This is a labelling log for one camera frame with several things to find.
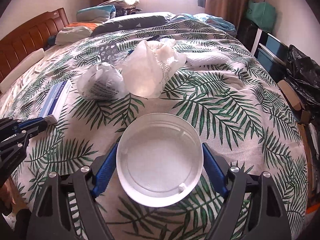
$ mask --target white plastic bag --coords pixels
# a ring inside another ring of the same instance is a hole
[[[186,56],[172,47],[175,39],[141,41],[122,66],[127,90],[139,97],[157,98],[165,84],[186,62]]]
[[[122,75],[106,62],[98,63],[82,74],[77,88],[79,94],[88,100],[112,100],[128,93]]]

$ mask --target person's hand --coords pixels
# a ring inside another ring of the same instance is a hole
[[[2,187],[0,187],[0,199],[2,199],[7,208],[9,208],[10,203],[13,202],[9,180],[7,180]]]

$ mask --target headboard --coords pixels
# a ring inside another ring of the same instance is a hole
[[[31,52],[47,46],[50,36],[69,24],[64,8],[45,12],[20,25],[0,41],[0,82]]]

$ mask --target blue pillow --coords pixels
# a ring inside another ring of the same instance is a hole
[[[104,23],[116,16],[114,5],[95,6],[77,12],[77,22]]]

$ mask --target silver screw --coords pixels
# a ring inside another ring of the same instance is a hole
[[[50,178],[54,178],[55,176],[57,176],[57,173],[55,171],[49,173]]]
[[[267,171],[264,171],[263,172],[263,176],[265,176],[266,178],[270,178],[271,177],[271,174]]]
[[[230,170],[231,170],[232,172],[234,172],[234,173],[239,172],[239,168],[238,168],[237,166],[231,166],[231,167],[230,167]]]
[[[81,167],[81,172],[88,172],[90,170],[89,166],[83,166]]]

